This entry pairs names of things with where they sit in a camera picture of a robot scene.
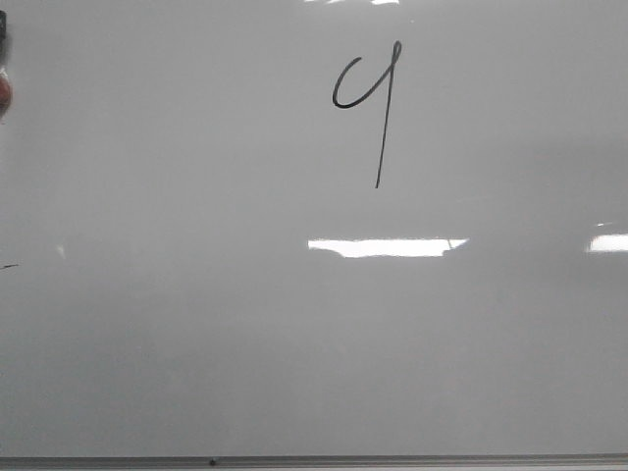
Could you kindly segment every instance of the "white surface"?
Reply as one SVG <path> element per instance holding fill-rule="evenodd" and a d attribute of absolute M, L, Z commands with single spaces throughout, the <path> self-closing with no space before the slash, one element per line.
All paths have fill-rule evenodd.
<path fill-rule="evenodd" d="M 626 450 L 628 3 L 0 5 L 1 453 Z"/>

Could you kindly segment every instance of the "black marker writing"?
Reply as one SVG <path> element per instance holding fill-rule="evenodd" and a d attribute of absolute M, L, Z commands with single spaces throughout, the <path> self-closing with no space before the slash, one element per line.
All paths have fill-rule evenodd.
<path fill-rule="evenodd" d="M 382 135 L 382 151 L 380 152 L 380 167 L 378 168 L 378 171 L 377 171 L 377 181 L 375 182 L 375 188 L 380 187 L 380 178 L 382 176 L 382 164 L 384 162 L 384 146 L 386 145 L 386 131 L 389 127 L 389 111 L 391 110 L 391 96 L 393 95 L 394 65 L 396 64 L 396 61 L 399 60 L 400 55 L 401 55 L 401 43 L 399 41 L 395 41 L 394 46 L 392 47 L 391 64 L 384 71 L 382 76 L 375 82 L 375 84 L 366 93 L 360 96 L 357 100 L 352 101 L 351 103 L 342 104 L 338 102 L 338 89 L 340 88 L 340 84 L 342 83 L 344 76 L 346 75 L 347 72 L 349 72 L 349 69 L 351 69 L 355 64 L 357 64 L 358 62 L 362 60 L 361 57 L 356 57 L 351 62 L 349 62 L 349 64 L 344 68 L 344 70 L 338 77 L 338 80 L 336 81 L 336 86 L 334 87 L 334 94 L 332 95 L 332 101 L 339 108 L 343 108 L 343 109 L 352 108 L 355 105 L 359 105 L 364 100 L 366 100 L 369 96 L 371 96 L 371 94 L 377 89 L 378 86 L 382 84 L 382 82 L 386 79 L 386 77 L 389 77 L 389 99 L 386 103 L 386 118 L 384 120 L 384 134 Z"/>

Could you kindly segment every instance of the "handwritten digit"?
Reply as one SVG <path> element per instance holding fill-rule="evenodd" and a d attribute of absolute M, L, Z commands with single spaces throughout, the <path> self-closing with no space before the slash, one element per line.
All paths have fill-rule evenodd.
<path fill-rule="evenodd" d="M 349 69 L 351 69 L 355 64 L 357 64 L 358 62 L 362 60 L 361 57 L 356 57 L 351 62 L 349 62 L 348 65 L 344 68 L 344 70 L 340 73 L 340 76 L 338 77 L 338 80 L 336 81 L 336 86 L 334 87 L 334 94 L 332 95 L 332 101 L 339 108 L 343 108 L 343 109 L 352 108 L 356 105 L 359 105 L 364 100 L 366 100 L 369 96 L 371 96 L 371 94 L 377 89 L 378 86 L 382 84 L 382 82 L 386 79 L 386 77 L 389 78 L 389 97 L 386 103 L 386 118 L 384 119 L 384 133 L 382 135 L 382 150 L 380 152 L 380 166 L 377 171 L 377 181 L 375 182 L 375 188 L 380 187 L 380 179 L 382 177 L 382 164 L 384 163 L 384 147 L 386 146 L 386 132 L 389 127 L 389 112 L 391 110 L 391 97 L 393 96 L 394 65 L 396 64 L 396 61 L 399 60 L 400 55 L 401 55 L 401 42 L 395 41 L 394 46 L 392 47 L 391 64 L 384 71 L 382 76 L 375 82 L 375 84 L 366 93 L 360 96 L 357 100 L 352 101 L 351 103 L 339 103 L 338 102 L 338 90 L 340 88 L 340 84 L 342 83 L 342 80 L 344 79 L 344 76 L 346 75 L 347 72 L 349 72 Z"/>

